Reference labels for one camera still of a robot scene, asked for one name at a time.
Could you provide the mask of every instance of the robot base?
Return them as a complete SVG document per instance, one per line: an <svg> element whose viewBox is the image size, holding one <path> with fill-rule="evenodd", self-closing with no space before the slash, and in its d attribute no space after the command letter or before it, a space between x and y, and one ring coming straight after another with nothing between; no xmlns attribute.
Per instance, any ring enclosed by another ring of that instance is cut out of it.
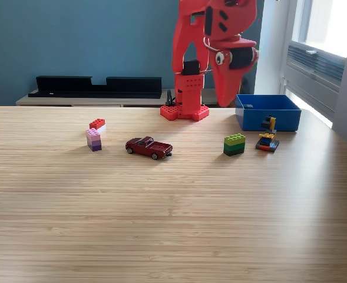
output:
<svg viewBox="0 0 347 283"><path fill-rule="evenodd" d="M207 106L201 106L201 110L194 114L181 115L177 106L161 106L160 115L164 116L167 120L174 121L175 119L192 119L193 121L200 121L210 114L210 109Z"/></svg>

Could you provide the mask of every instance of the purple lego brick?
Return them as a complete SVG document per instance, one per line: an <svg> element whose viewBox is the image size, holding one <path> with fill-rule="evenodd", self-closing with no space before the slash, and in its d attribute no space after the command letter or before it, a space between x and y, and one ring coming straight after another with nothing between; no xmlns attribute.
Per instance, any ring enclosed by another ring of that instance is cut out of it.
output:
<svg viewBox="0 0 347 283"><path fill-rule="evenodd" d="M100 146L101 145L101 140L90 140L89 138L87 138L87 144L89 146Z"/></svg>
<svg viewBox="0 0 347 283"><path fill-rule="evenodd" d="M87 135L87 138L89 138L91 141L101 140L100 134L96 129L89 129L85 131L85 134Z"/></svg>
<svg viewBox="0 0 347 283"><path fill-rule="evenodd" d="M93 152L97 152L99 150L102 150L102 147L101 146L89 146L90 149L93 151Z"/></svg>

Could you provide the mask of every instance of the white lego brick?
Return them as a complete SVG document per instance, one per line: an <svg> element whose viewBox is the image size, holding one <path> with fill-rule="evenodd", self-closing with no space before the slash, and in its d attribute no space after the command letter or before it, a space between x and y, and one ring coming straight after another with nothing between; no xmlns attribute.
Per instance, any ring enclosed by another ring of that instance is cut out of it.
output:
<svg viewBox="0 0 347 283"><path fill-rule="evenodd" d="M103 125L102 127L97 129L98 133L101 133L102 131L105 131L107 129L107 125Z"/></svg>

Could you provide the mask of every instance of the red toy car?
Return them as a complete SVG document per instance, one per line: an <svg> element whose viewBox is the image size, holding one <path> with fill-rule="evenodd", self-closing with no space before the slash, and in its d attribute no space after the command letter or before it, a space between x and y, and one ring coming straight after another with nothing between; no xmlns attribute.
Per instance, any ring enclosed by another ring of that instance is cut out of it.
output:
<svg viewBox="0 0 347 283"><path fill-rule="evenodd" d="M129 154L138 153L151 156L157 160L166 156L172 156L173 147L170 144L159 143L154 141L152 137L135 138L126 143L126 150Z"/></svg>

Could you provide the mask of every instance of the green lego brick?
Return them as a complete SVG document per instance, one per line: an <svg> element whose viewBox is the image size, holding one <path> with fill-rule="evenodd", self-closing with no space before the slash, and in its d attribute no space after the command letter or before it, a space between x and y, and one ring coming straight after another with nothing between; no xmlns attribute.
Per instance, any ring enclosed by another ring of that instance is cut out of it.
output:
<svg viewBox="0 0 347 283"><path fill-rule="evenodd" d="M234 150L244 149L244 148L245 148L245 143L240 143L235 146L229 146L228 144L224 144L224 149L229 152L232 152Z"/></svg>
<svg viewBox="0 0 347 283"><path fill-rule="evenodd" d="M225 155L228 155L228 156L234 156L234 155L237 155L237 154L241 154L241 153L244 153L244 149L238 149L238 150L234 150L232 152L229 152L228 150L223 150L223 153Z"/></svg>
<svg viewBox="0 0 347 283"><path fill-rule="evenodd" d="M224 143L228 146L235 146L240 143L245 143L245 136L242 134L234 134L233 136L225 137Z"/></svg>

